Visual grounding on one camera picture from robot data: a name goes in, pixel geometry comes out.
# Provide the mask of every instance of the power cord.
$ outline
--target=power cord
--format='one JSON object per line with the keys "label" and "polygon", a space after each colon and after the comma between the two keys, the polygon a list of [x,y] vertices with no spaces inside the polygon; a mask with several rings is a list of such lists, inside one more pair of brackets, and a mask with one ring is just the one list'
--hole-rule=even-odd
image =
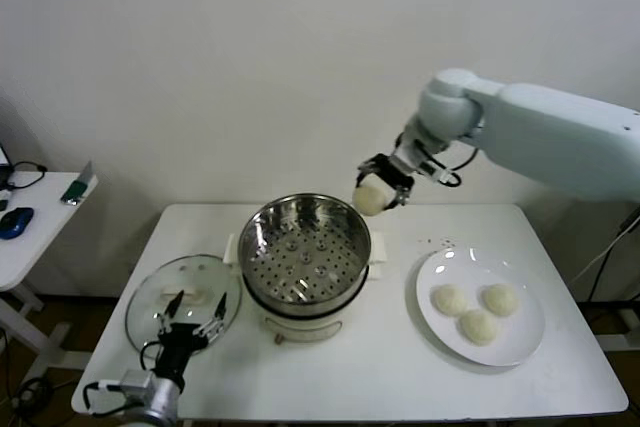
{"label": "power cord", "polygon": [[142,347],[142,349],[140,349],[140,367],[142,368],[142,370],[148,370],[147,366],[144,362],[144,354],[147,351],[147,349],[153,345],[160,345],[160,341],[159,340],[154,340],[151,342],[147,342],[146,344],[144,344],[144,346]]}
{"label": "power cord", "polygon": [[615,239],[613,239],[613,241],[607,246],[607,248],[604,249],[602,252],[600,252],[598,255],[596,255],[593,259],[591,259],[591,261],[578,273],[578,275],[576,275],[573,279],[569,281],[569,284],[574,284],[579,278],[581,278],[584,274],[586,274],[587,271],[591,269],[591,266],[593,266],[593,264],[595,264],[601,258],[605,257],[607,253],[609,253],[611,249],[613,249],[616,246],[616,244],[620,241],[620,239],[622,239],[625,235],[627,235],[629,232],[633,231],[636,228],[639,222],[640,222],[640,207],[634,210],[631,213],[631,215],[628,216],[624,222],[622,222],[620,226],[620,233],[616,236]]}
{"label": "power cord", "polygon": [[[7,399],[9,406],[14,414],[14,418],[19,422],[24,422],[29,427],[40,427],[39,425],[33,423],[30,420],[30,417],[34,416],[38,412],[41,412],[49,405],[49,402],[53,398],[54,392],[64,387],[78,385],[77,380],[71,380],[68,382],[63,382],[58,385],[51,385],[51,383],[45,379],[44,377],[34,377],[33,379],[28,380],[24,384],[22,384],[15,396],[11,392],[11,385],[9,382],[9,375],[11,374],[9,369],[9,364],[11,363],[11,357],[9,353],[9,339],[7,338],[7,332],[0,328],[0,333],[4,338],[5,343],[5,390],[7,391]],[[62,427],[63,425],[69,423],[73,418],[76,417],[74,413],[70,417],[63,419],[60,422],[52,424],[49,427]]]}
{"label": "power cord", "polygon": [[[107,385],[104,388],[111,392],[122,392],[122,388],[119,385]],[[115,409],[107,410],[106,412],[94,412],[91,409],[91,402],[89,401],[89,391],[90,390],[103,390],[100,383],[98,382],[90,382],[82,388],[82,400],[84,402],[85,408],[90,412],[92,417],[101,419],[103,417],[109,417],[114,414],[118,414],[120,412],[124,412],[129,409],[133,409],[135,407],[143,407],[144,404],[139,401],[125,402],[119,407]]]}
{"label": "power cord", "polygon": [[467,165],[469,165],[471,162],[473,162],[476,158],[476,156],[478,155],[478,152],[480,152],[480,149],[478,149],[477,147],[475,149],[473,149],[473,152],[471,152],[471,155],[469,156],[469,158],[467,160],[465,160],[463,163],[461,163],[460,165],[455,166],[453,169],[454,172],[456,170],[462,170],[464,169]]}
{"label": "power cord", "polygon": [[[638,225],[638,220],[640,219],[640,207],[636,208],[631,214],[629,214],[618,227],[618,233],[616,234],[616,239],[621,239],[627,234],[630,234],[635,230],[635,227]],[[602,259],[602,263],[600,264],[600,268],[598,269],[598,273],[596,274],[596,279],[593,282],[591,287],[591,292],[589,292],[589,297],[587,298],[587,302],[591,302],[593,297],[595,296],[596,289],[598,288],[598,284],[600,283],[600,278],[602,277],[602,273],[604,272],[605,267],[607,266],[607,262],[609,261],[609,257],[613,253],[613,249],[617,245],[613,243],[606,251],[604,259]]]}
{"label": "power cord", "polygon": [[15,170],[16,167],[18,167],[19,165],[32,165],[36,168],[36,170],[38,172],[40,172],[40,177],[38,177],[37,179],[29,182],[26,185],[15,185],[12,182],[7,182],[7,188],[9,190],[22,190],[22,189],[26,189],[27,187],[31,187],[32,185],[37,184],[38,182],[40,182],[42,179],[44,179],[44,176],[47,174],[47,172],[49,171],[49,169],[47,169],[46,166],[42,165],[42,164],[38,164],[36,162],[31,162],[30,160],[21,160],[20,162],[16,162],[15,164],[12,164],[11,167]]}
{"label": "power cord", "polygon": [[427,159],[429,159],[430,162],[434,163],[435,165],[437,165],[441,169],[446,170],[446,171],[448,171],[450,173],[450,176],[453,179],[453,182],[451,182],[451,181],[442,182],[440,180],[438,181],[438,183],[440,185],[444,185],[445,187],[450,187],[450,188],[460,187],[462,185],[462,177],[460,177],[460,175],[458,175],[456,173],[456,171],[465,168],[467,165],[469,165],[471,162],[473,162],[473,160],[478,155],[478,149],[475,148],[475,149],[473,149],[473,152],[471,153],[471,155],[469,156],[469,158],[467,160],[465,160],[460,165],[457,165],[457,166],[455,166],[455,167],[450,169],[449,167],[444,165],[442,162],[440,162],[438,159],[436,159],[433,155],[431,155],[429,152],[427,152],[427,149],[425,149],[420,143],[416,142],[415,145],[420,150],[420,152],[422,152],[422,154]]}

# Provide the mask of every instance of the black cable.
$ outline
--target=black cable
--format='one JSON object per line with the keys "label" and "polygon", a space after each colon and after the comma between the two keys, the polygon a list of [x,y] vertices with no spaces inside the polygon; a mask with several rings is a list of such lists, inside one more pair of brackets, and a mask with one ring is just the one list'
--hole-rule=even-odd
{"label": "black cable", "polygon": [[142,349],[140,349],[140,367],[142,367],[142,370],[147,370],[147,366],[144,363],[144,353],[147,351],[147,349],[149,347],[151,347],[152,345],[159,345],[160,341],[158,340],[154,340],[152,342],[147,342],[146,344],[144,344],[144,346],[142,347]]}
{"label": "black cable", "polygon": [[[91,411],[91,402],[89,401],[89,391],[99,390],[99,388],[100,388],[100,384],[98,384],[98,382],[90,382],[82,388],[82,401],[84,402],[84,406],[88,411]],[[118,391],[121,391],[121,388],[120,386],[113,385],[111,387],[107,387],[107,390],[110,390],[112,392],[118,392]],[[91,416],[97,419],[101,419],[103,417],[109,417],[110,415],[124,412],[125,410],[133,409],[135,407],[143,407],[143,406],[144,406],[144,403],[139,401],[125,402],[120,407],[107,410],[106,412],[91,412]]]}
{"label": "black cable", "polygon": [[21,160],[20,162],[13,164],[11,167],[15,169],[19,165],[33,165],[38,170],[38,172],[40,172],[40,177],[29,182],[26,185],[15,185],[11,182],[7,182],[7,187],[9,188],[9,190],[22,190],[26,189],[27,187],[31,187],[32,185],[37,184],[42,179],[44,179],[44,176],[49,171],[49,169],[47,169],[44,165],[37,164],[36,162],[31,162],[30,160]]}
{"label": "black cable", "polygon": [[106,412],[93,412],[91,414],[92,417],[95,417],[96,419],[102,419],[104,417],[109,417],[113,414],[118,414],[120,412],[124,412],[125,410],[129,410],[129,409],[134,409],[136,407],[143,407],[144,404],[142,402],[139,401],[135,401],[135,402],[126,402],[123,405],[121,405],[120,407],[116,407],[115,409],[111,409],[111,410],[107,410]]}
{"label": "black cable", "polygon": [[476,158],[476,156],[478,155],[478,152],[480,151],[480,149],[478,149],[477,147],[475,149],[473,149],[473,152],[471,152],[471,155],[469,156],[469,158],[467,160],[465,160],[463,163],[461,163],[460,165],[455,166],[453,169],[451,169],[452,171],[456,171],[456,170],[460,170],[460,169],[464,169],[467,165],[469,165],[471,162],[473,162],[473,160]]}
{"label": "black cable", "polygon": [[436,164],[441,169],[448,171],[449,175],[451,175],[451,178],[455,180],[455,182],[442,182],[442,181],[438,180],[438,183],[440,185],[444,185],[445,187],[451,187],[451,188],[460,187],[462,185],[462,177],[460,177],[458,174],[453,172],[446,165],[444,165],[442,162],[440,162],[438,159],[436,159],[433,155],[431,155],[429,152],[427,152],[427,149],[425,149],[419,142],[416,142],[415,145],[420,150],[420,152],[422,152],[424,154],[424,156],[427,159],[429,159],[430,162],[433,162],[434,164]]}
{"label": "black cable", "polygon": [[[615,238],[617,238],[623,232],[626,232],[629,226],[634,222],[636,222],[639,216],[640,216],[640,207],[634,209],[633,212],[627,215],[627,217],[622,221],[622,223],[618,227],[618,233],[616,234]],[[625,237],[629,235],[631,232],[633,232],[636,228],[637,228],[637,225],[633,227],[630,231],[626,232]],[[620,240],[622,239],[619,239],[618,242],[616,242],[611,246],[611,248],[607,251],[606,255],[604,256],[604,259],[602,259],[602,263],[600,264],[600,268],[598,269],[598,273],[596,274],[596,280],[593,282],[593,285],[591,286],[591,292],[589,293],[587,302],[591,302],[591,300],[593,300],[593,296],[595,295],[596,289],[598,288],[598,284],[600,283],[600,277],[602,277],[602,273],[604,272],[604,269],[607,266],[607,262],[609,261],[609,257],[611,256],[613,249],[615,248],[616,245],[620,243]],[[636,297],[634,297],[631,300],[636,300],[637,297],[640,297],[640,294],[638,294]]]}
{"label": "black cable", "polygon": [[[11,363],[11,357],[9,353],[9,339],[7,338],[7,332],[1,327],[0,327],[0,333],[2,333],[2,337],[4,338],[4,352],[6,355],[5,389],[7,391],[7,397],[9,398],[8,400],[9,407],[11,408],[11,411],[14,413],[14,415],[19,420],[27,424],[29,427],[40,427],[37,424],[34,424],[31,420],[29,420],[28,416],[34,415],[35,413],[42,411],[42,409],[44,409],[48,404],[48,402],[51,400],[51,396],[53,395],[54,391],[63,387],[67,387],[69,385],[74,385],[74,383],[69,382],[68,384],[59,386],[58,388],[53,388],[47,379],[43,377],[35,377],[33,379],[28,380],[27,382],[25,382],[19,387],[18,391],[16,392],[16,398],[18,399],[18,404],[17,406],[14,407],[13,405],[14,395],[11,393],[11,385],[9,382],[9,375],[10,375],[9,364]],[[41,386],[40,390],[34,387],[37,385]],[[23,401],[21,397],[21,394],[24,392],[31,392],[31,394],[33,395],[34,401],[25,403],[25,401]],[[73,415],[71,415],[70,417],[63,419],[60,422],[57,422],[55,424],[52,424],[49,427],[62,427],[65,424],[68,424],[75,417],[76,417],[76,414],[74,412]]]}
{"label": "black cable", "polygon": [[600,282],[600,277],[602,277],[602,273],[604,272],[605,267],[607,266],[607,262],[609,261],[609,257],[611,257],[611,253],[615,248],[616,244],[612,245],[611,248],[607,251],[607,254],[602,259],[602,263],[600,264],[600,268],[598,269],[598,273],[596,274],[596,280],[593,282],[591,286],[591,292],[589,292],[589,297],[587,298],[587,302],[591,302],[593,300],[593,296],[596,293],[596,289],[598,288],[598,283]]}

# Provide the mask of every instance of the round plate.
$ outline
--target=round plate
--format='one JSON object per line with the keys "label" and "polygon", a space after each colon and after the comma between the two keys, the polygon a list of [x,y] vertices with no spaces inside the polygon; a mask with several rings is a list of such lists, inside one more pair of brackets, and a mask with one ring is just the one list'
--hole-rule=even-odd
{"label": "round plate", "polygon": [[[516,290],[520,307],[509,317],[494,316],[500,332],[496,340],[486,346],[468,340],[460,330],[458,319],[440,313],[433,304],[435,290],[443,284],[453,284],[465,293],[469,309],[487,310],[482,292],[498,283],[510,284]],[[474,248],[436,252],[420,268],[416,289],[420,310],[431,330],[467,359],[492,366],[517,365],[540,345],[545,325],[540,302],[524,276],[498,256]]]}
{"label": "round plate", "polygon": [[[171,322],[202,325],[213,317],[218,302],[226,293],[225,331],[229,329],[240,305],[242,285],[231,267],[212,255],[191,255],[172,260],[142,281],[135,291],[125,316],[127,337],[139,352],[147,342],[157,340],[158,314],[183,290],[184,297]],[[148,349],[153,358],[157,350]]]}

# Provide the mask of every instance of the floor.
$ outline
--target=floor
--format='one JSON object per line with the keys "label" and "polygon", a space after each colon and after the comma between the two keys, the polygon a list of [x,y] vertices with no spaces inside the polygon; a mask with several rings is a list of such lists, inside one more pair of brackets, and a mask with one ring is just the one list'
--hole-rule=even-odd
{"label": "floor", "polygon": [[[13,299],[6,298],[8,302],[13,302]],[[99,301],[86,301],[86,300],[70,300],[64,301],[57,299],[44,299],[45,308],[42,312],[31,313],[29,319],[43,332],[50,332],[54,325],[60,321],[70,321],[74,327],[69,334],[63,347],[71,350],[92,350],[100,334],[104,329],[111,311],[115,306],[115,301],[99,300]],[[591,326],[595,333],[619,333],[624,332],[624,324],[617,317],[616,314],[605,314],[602,312],[587,312],[587,320],[591,320]],[[15,392],[20,380],[26,373],[29,365],[35,358],[26,347],[22,346],[16,341],[11,341],[9,349],[10,357],[10,386]],[[608,355],[609,361],[616,371],[622,385],[627,390],[627,394],[631,399],[634,399],[636,403],[640,404],[640,352],[624,352]],[[3,353],[0,357],[0,390],[5,389],[5,372],[6,372],[7,356]],[[79,378],[78,372],[62,371],[62,370],[50,370],[48,378],[51,383],[59,385],[69,381],[77,380]],[[61,421],[69,418],[73,415],[70,402],[71,395],[73,394],[74,386],[67,385],[57,390],[54,393],[52,402],[38,415],[31,418],[31,423],[37,427],[48,427],[59,424]],[[0,403],[5,399],[6,392],[0,393]],[[17,427],[20,425],[17,419],[11,421],[13,414],[9,408],[8,403],[0,405],[0,426],[13,425]],[[499,423],[499,426],[513,425],[514,423],[503,422]],[[115,419],[93,419],[86,416],[75,416],[68,423],[64,424],[66,427],[107,427],[119,425]],[[230,424],[227,422],[197,422],[194,427],[244,427],[244,426],[256,426],[260,424]],[[416,424],[404,424],[403,427],[415,426]],[[467,424],[442,424],[448,427],[456,425],[480,426],[485,425],[482,423],[467,423]],[[623,412],[617,415],[601,416],[593,418],[578,418],[567,419],[563,423],[558,424],[564,427],[631,427],[640,426],[640,417],[636,417],[630,411]],[[314,427],[324,427],[324,424],[314,424]]]}

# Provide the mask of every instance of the cable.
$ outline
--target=cable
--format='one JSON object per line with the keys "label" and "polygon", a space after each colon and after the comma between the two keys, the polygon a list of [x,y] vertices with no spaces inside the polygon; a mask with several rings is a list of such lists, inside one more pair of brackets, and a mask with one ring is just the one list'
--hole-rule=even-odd
{"label": "cable", "polygon": [[[53,392],[69,385],[77,384],[76,380],[63,382],[56,386],[52,386],[51,383],[43,378],[43,377],[34,377],[33,379],[28,380],[24,384],[20,386],[18,391],[15,394],[15,400],[17,401],[17,405],[13,405],[14,395],[11,393],[11,385],[9,382],[9,364],[11,363],[11,357],[9,353],[9,339],[7,339],[7,332],[0,327],[0,333],[2,337],[4,337],[5,342],[5,389],[7,391],[7,401],[9,402],[9,406],[14,414],[15,419],[19,422],[24,422],[29,427],[39,427],[37,424],[34,424],[29,417],[35,415],[38,412],[41,412],[48,403],[51,401],[53,396]],[[28,400],[25,400],[22,394],[29,392],[30,396]],[[62,427],[63,425],[69,423],[72,419],[76,417],[75,412],[70,417],[61,420],[55,424],[50,425],[49,427]]]}
{"label": "cable", "polygon": [[120,407],[116,407],[115,409],[107,410],[106,412],[93,412],[91,414],[91,416],[95,417],[96,419],[102,419],[103,417],[109,417],[111,415],[118,414],[120,412],[124,412],[125,410],[134,409],[136,407],[143,407],[143,406],[144,406],[144,404],[142,402],[139,402],[139,401],[126,402],[125,404],[121,405]]}
{"label": "cable", "polygon": [[26,185],[15,185],[11,182],[7,182],[7,187],[9,188],[9,190],[22,190],[22,189],[26,189],[27,187],[31,187],[32,185],[37,184],[42,179],[44,179],[44,176],[49,171],[49,169],[47,169],[44,165],[37,164],[36,162],[31,162],[30,160],[21,160],[20,162],[13,164],[11,167],[15,169],[19,165],[33,165],[38,170],[38,172],[40,172],[40,177],[38,177],[36,180],[29,182]]}
{"label": "cable", "polygon": [[[462,177],[460,177],[457,173],[453,172],[452,169],[449,169],[446,165],[444,165],[442,162],[440,162],[438,159],[436,159],[433,155],[431,155],[429,152],[427,152],[427,149],[425,149],[419,142],[415,143],[416,147],[420,150],[420,152],[422,152],[424,154],[424,156],[429,159],[430,162],[433,162],[434,164],[436,164],[438,167],[440,167],[441,169],[449,172],[449,175],[451,176],[452,179],[455,180],[455,182],[442,182],[441,180],[438,180],[438,183],[440,185],[444,185],[445,187],[450,187],[450,188],[455,188],[455,187],[460,187],[462,185]],[[462,167],[464,167],[465,165],[469,164],[469,159],[467,159],[465,162],[463,162],[462,164],[460,164]]]}
{"label": "cable", "polygon": [[160,345],[160,341],[158,340],[154,340],[151,342],[147,342],[146,344],[144,344],[144,346],[142,347],[142,349],[140,349],[140,367],[142,367],[142,370],[147,370],[147,366],[144,363],[144,353],[147,351],[147,349],[149,347],[151,347],[152,345]]}
{"label": "cable", "polygon": [[480,151],[480,149],[478,149],[477,147],[475,149],[473,149],[473,152],[471,152],[471,155],[469,156],[469,158],[467,160],[465,160],[463,163],[461,163],[460,165],[455,166],[453,169],[451,169],[452,171],[456,171],[456,170],[461,170],[464,169],[467,165],[469,165],[471,162],[473,162],[473,160],[476,158],[476,156],[478,155],[478,152]]}
{"label": "cable", "polygon": [[591,268],[591,266],[593,264],[595,264],[598,260],[600,260],[602,257],[604,257],[605,255],[607,255],[607,252],[609,252],[611,249],[613,249],[613,247],[618,243],[618,241],[624,237],[625,235],[627,235],[627,233],[629,233],[637,224],[638,222],[640,222],[640,215],[631,223],[629,224],[629,226],[622,231],[622,233],[620,233],[615,239],[613,239],[613,242],[611,242],[606,249],[604,249],[602,252],[600,252],[598,255],[596,255],[591,262],[589,262],[584,269],[582,269],[578,275],[576,275],[573,279],[571,279],[569,281],[569,284],[573,284],[576,282],[576,280],[578,280],[580,277],[582,277],[584,274],[587,273],[587,271]]}
{"label": "cable", "polygon": [[[135,407],[143,407],[144,403],[139,401],[133,402],[125,402],[120,407],[116,407],[115,409],[107,410],[106,412],[92,412],[91,411],[91,402],[89,401],[89,391],[90,390],[100,390],[100,384],[98,382],[90,382],[82,388],[82,401],[84,402],[85,408],[91,412],[91,416],[97,419],[101,419],[103,417],[109,417],[110,415],[117,414],[120,412],[124,412],[125,410],[133,409]],[[118,386],[112,386],[110,389],[112,392],[120,391]]]}
{"label": "cable", "polygon": [[593,286],[591,287],[591,292],[589,292],[589,297],[587,298],[587,302],[591,302],[593,300],[593,296],[595,295],[596,289],[598,288],[598,283],[600,282],[600,277],[604,272],[604,268],[607,266],[607,262],[609,261],[609,257],[611,257],[611,253],[613,252],[614,248],[615,248],[615,245],[607,251],[607,255],[604,256],[604,259],[602,259],[602,263],[600,264],[600,268],[598,269],[598,273],[596,274],[596,280],[593,282]]}

